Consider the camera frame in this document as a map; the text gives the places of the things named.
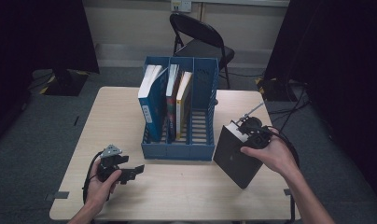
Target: person's right hand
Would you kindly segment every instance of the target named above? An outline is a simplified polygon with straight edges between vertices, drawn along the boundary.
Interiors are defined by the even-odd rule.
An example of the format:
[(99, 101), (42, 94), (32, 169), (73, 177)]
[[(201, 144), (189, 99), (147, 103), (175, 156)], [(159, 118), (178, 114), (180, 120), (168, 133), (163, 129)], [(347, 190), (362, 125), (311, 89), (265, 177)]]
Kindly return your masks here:
[(299, 170), (293, 155), (284, 141), (275, 135), (271, 137), (270, 144), (265, 148), (241, 147), (241, 152), (261, 160), (266, 166), (281, 176), (286, 176), (291, 171)]

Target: white wall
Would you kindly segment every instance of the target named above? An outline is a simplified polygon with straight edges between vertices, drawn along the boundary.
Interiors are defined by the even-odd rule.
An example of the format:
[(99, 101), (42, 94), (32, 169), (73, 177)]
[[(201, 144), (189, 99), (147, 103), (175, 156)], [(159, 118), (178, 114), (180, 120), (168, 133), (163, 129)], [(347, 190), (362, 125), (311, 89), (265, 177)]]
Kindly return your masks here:
[[(84, 0), (84, 6), (101, 60), (118, 57), (115, 63), (128, 60), (129, 65), (141, 63), (146, 55), (172, 55), (175, 35), (169, 23), (170, 1)], [(202, 20), (236, 51), (231, 66), (267, 65), (286, 7), (193, 2), (189, 15), (199, 19), (201, 11)], [(118, 51), (111, 52), (113, 46)]]

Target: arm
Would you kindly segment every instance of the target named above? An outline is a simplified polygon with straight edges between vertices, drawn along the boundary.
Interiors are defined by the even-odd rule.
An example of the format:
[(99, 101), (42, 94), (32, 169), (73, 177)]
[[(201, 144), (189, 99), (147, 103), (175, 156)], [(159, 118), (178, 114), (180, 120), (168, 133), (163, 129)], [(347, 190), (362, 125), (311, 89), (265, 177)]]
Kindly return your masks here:
[(115, 171), (105, 182), (101, 182), (96, 176), (100, 160), (96, 161), (91, 169), (93, 178), (90, 181), (87, 201), (83, 207), (75, 214), (74, 217), (68, 222), (74, 223), (90, 223), (92, 219), (102, 211), (104, 203), (110, 193), (113, 193), (116, 186), (116, 181), (119, 179), (121, 170)]
[(270, 144), (263, 149), (242, 147), (241, 151), (263, 161), (266, 166), (285, 179), (304, 223), (334, 223), (308, 186), (292, 154), (280, 138), (273, 136)]

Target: forearm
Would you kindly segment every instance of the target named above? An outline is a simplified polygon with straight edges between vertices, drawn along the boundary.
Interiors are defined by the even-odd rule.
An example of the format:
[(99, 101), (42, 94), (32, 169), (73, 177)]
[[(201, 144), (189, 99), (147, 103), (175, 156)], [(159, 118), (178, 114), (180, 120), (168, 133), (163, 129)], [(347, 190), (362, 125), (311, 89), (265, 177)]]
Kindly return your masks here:
[(334, 223), (299, 170), (284, 175), (304, 223)]
[(99, 208), (90, 203), (84, 204), (84, 206), (75, 214), (74, 217), (68, 222), (69, 224), (76, 223), (90, 223), (92, 219), (99, 213)]

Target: chair leg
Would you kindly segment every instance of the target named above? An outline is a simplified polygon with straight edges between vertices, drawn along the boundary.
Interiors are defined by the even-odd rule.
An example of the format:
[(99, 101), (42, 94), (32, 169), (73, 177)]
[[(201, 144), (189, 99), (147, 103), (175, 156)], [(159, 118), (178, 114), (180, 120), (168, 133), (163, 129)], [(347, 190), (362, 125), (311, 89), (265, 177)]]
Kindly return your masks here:
[(229, 78), (229, 69), (227, 68), (227, 65), (224, 67), (224, 70), (226, 71), (226, 80), (227, 80), (227, 89), (230, 89), (230, 78)]

